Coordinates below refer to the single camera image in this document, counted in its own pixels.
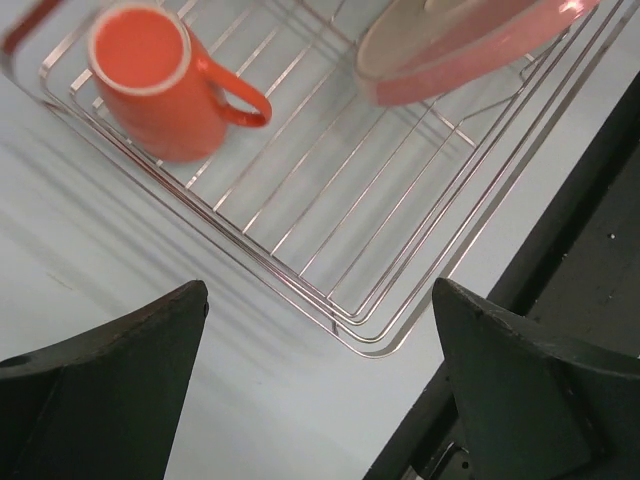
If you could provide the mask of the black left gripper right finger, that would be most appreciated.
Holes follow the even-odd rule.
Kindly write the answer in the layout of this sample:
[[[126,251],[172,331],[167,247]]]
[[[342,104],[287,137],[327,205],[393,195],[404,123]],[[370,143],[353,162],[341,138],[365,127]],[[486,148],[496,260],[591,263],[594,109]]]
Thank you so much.
[[[639,361],[445,278],[432,305],[478,479],[636,479]]]

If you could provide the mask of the pink beige leaf plate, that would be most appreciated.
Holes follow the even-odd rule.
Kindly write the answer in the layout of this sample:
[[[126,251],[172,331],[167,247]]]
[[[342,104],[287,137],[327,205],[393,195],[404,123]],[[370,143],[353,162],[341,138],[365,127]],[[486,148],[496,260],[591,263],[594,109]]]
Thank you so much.
[[[375,105],[416,103],[514,62],[596,5],[594,1],[393,1],[362,37],[355,77]]]

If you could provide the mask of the orange mug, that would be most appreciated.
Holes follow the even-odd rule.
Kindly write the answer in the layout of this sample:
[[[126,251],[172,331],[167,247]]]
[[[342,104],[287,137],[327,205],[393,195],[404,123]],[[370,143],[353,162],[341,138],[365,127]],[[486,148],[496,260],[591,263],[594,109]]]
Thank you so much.
[[[105,8],[90,28],[87,52],[109,113],[162,161],[206,158],[229,125],[259,128],[272,118],[261,92],[215,62],[177,14],[157,4]]]

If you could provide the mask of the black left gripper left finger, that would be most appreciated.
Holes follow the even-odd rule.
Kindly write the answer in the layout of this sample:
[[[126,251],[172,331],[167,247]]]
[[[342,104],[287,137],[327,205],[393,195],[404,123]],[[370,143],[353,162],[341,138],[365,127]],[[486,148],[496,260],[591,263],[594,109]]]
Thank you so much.
[[[2,478],[163,478],[207,314],[193,280],[2,361]]]

